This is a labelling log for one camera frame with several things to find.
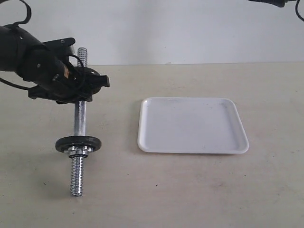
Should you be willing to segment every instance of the white wall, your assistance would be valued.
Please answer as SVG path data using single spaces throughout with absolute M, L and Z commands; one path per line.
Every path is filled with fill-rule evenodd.
M 76 38 L 89 64 L 304 61 L 304 22 L 295 2 L 247 0 L 27 0 L 24 26 L 41 41 Z M 0 24 L 20 20 L 22 3 L 0 5 Z

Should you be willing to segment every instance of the beige table surface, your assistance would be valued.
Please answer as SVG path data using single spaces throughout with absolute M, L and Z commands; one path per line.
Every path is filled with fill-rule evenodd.
M 81 198 L 69 196 L 70 159 L 55 150 L 73 133 L 73 105 L 0 85 L 1 228 L 304 227 L 304 63 L 93 68 L 111 87 L 87 106 L 87 133 L 103 146 L 85 161 Z M 151 96 L 233 100 L 249 151 L 140 151 L 140 103 Z

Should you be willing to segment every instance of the black weight plate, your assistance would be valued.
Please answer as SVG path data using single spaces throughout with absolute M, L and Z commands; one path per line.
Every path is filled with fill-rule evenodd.
M 93 151 L 98 151 L 101 147 L 101 141 L 92 136 L 69 136 L 59 139 L 56 144 L 56 150 L 59 152 L 66 151 L 71 146 L 87 146 Z

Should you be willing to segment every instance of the threaded end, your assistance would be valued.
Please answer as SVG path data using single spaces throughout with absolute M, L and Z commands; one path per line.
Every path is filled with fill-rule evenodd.
M 72 158 L 71 195 L 82 196 L 84 177 L 84 157 Z
M 84 67 L 87 67 L 87 49 L 85 47 L 80 47 L 77 51 L 77 55 L 80 58 L 80 60 L 82 61 Z

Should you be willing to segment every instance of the white tray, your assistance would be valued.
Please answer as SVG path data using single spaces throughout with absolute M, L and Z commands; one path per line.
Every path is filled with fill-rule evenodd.
M 241 154 L 249 142 L 231 100 L 152 97 L 142 102 L 138 146 L 157 153 Z

